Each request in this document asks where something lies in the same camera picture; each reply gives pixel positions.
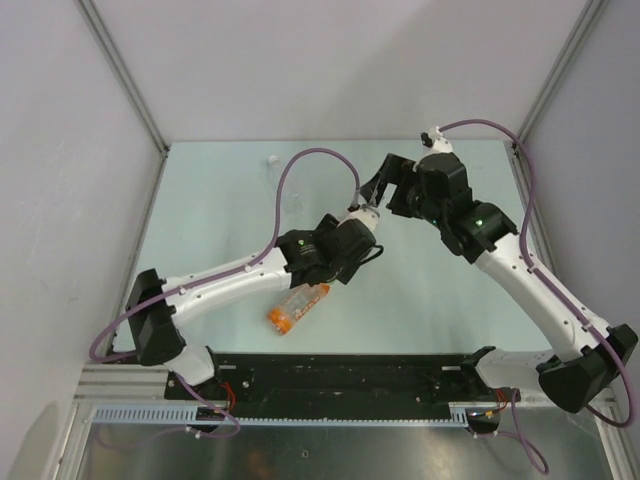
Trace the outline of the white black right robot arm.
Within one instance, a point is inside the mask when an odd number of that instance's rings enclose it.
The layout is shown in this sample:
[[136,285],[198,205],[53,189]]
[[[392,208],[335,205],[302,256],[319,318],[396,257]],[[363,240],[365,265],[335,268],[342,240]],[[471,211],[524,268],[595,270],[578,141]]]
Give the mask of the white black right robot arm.
[[619,374],[638,342],[626,324],[612,327],[576,298],[532,253],[522,253],[516,225],[497,206],[474,199],[465,166],[452,153],[419,162],[390,154],[361,196],[395,215],[426,220],[451,253],[461,256],[500,285],[529,316],[551,348],[507,352],[486,347],[461,376],[463,393],[484,401],[497,388],[545,394],[556,406],[578,413]]

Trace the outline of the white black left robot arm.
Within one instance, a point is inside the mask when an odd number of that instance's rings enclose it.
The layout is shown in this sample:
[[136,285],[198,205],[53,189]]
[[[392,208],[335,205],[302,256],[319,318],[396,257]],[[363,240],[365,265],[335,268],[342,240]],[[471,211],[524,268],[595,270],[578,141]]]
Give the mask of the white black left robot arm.
[[327,214],[313,230],[281,235],[266,254],[183,276],[162,278],[154,269],[139,273],[126,303],[135,358],[145,367],[168,368],[199,399],[214,397],[221,376],[213,354],[206,346],[189,344],[182,328],[251,295],[348,283],[372,258],[378,223],[378,212],[366,207],[342,219]]

